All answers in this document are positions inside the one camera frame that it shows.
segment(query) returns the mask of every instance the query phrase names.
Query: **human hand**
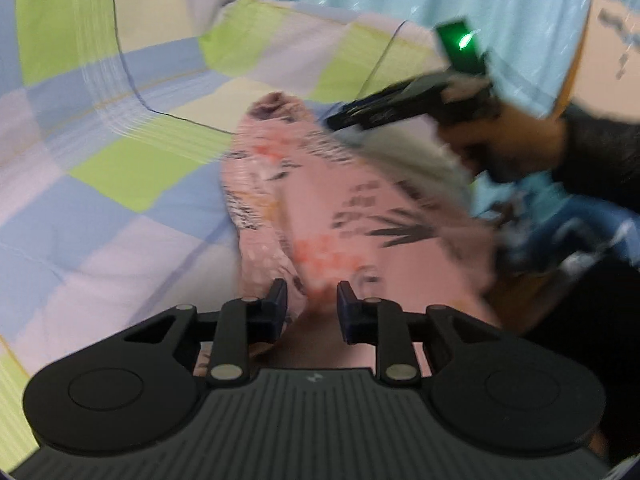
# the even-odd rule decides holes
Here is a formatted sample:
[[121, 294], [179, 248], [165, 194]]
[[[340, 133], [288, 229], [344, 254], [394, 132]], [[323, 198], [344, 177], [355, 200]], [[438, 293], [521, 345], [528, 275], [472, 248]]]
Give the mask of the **human hand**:
[[562, 120], [536, 119], [512, 105], [502, 104], [499, 117], [440, 127], [438, 136], [460, 156], [474, 176], [487, 169], [475, 156], [477, 148], [485, 146], [493, 158], [520, 178], [552, 170], [561, 163], [566, 131]]

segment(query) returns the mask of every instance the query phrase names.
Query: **silver screw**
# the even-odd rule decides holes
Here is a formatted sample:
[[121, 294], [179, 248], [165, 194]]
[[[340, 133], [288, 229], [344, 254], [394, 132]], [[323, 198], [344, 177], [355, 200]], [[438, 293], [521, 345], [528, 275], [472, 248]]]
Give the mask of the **silver screw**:
[[237, 365], [218, 365], [214, 366], [210, 373], [211, 377], [219, 381], [233, 381], [242, 376], [242, 368]]
[[395, 381], [410, 381], [418, 374], [418, 370], [411, 365], [396, 364], [387, 368], [385, 373]]

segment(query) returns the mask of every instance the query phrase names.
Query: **black sleeve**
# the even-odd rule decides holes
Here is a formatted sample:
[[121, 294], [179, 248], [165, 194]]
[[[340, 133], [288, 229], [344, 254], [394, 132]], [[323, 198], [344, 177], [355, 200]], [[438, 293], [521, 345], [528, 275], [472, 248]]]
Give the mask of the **black sleeve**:
[[570, 193], [590, 195], [640, 212], [640, 124], [565, 117], [564, 161], [556, 182]]

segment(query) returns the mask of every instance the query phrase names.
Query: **plaid fabric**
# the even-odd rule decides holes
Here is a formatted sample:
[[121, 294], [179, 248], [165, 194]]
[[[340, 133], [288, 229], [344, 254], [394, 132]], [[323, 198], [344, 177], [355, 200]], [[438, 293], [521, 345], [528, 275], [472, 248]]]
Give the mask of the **plaid fabric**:
[[274, 0], [0, 0], [0, 468], [44, 365], [236, 294], [221, 154], [283, 89], [350, 100], [442, 65], [430, 32]]

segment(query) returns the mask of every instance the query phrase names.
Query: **pink garment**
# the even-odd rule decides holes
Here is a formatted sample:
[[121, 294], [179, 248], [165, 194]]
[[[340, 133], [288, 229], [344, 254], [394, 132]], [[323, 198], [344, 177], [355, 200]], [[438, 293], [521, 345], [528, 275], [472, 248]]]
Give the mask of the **pink garment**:
[[[227, 206], [239, 230], [241, 294], [289, 287], [289, 324], [258, 360], [284, 367], [373, 367], [375, 352], [347, 346], [335, 287], [405, 311], [448, 304], [487, 322], [493, 237], [440, 197], [389, 183], [314, 123], [302, 101], [273, 93], [252, 106], [222, 163]], [[427, 371], [422, 352], [418, 357]]]

